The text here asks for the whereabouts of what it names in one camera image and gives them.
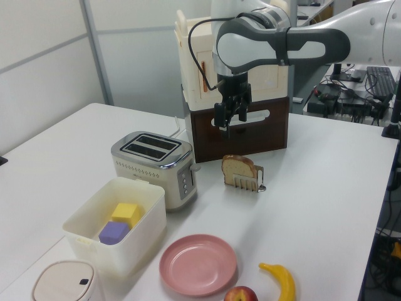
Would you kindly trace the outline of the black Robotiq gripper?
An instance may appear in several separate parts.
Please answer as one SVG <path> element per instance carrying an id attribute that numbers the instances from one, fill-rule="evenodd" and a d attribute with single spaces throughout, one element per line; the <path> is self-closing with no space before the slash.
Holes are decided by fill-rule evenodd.
<path id="1" fill-rule="evenodd" d="M 252 102 L 251 85 L 248 83 L 248 72 L 218 74 L 217 81 L 222 82 L 218 87 L 222 102 L 214 104 L 214 126 L 219 128 L 223 138 L 229 139 L 231 119 L 236 112 L 239 121 L 247 121 L 248 107 Z"/>

